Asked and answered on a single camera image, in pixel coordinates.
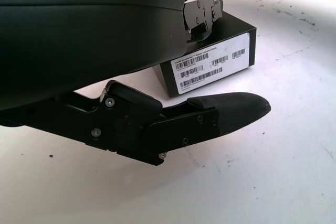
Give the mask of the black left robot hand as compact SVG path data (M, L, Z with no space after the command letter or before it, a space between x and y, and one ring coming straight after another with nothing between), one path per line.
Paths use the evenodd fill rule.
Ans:
M160 165L270 112L246 92L159 100L114 80L161 68L171 96L253 65L256 29L221 0L1 0L1 125Z

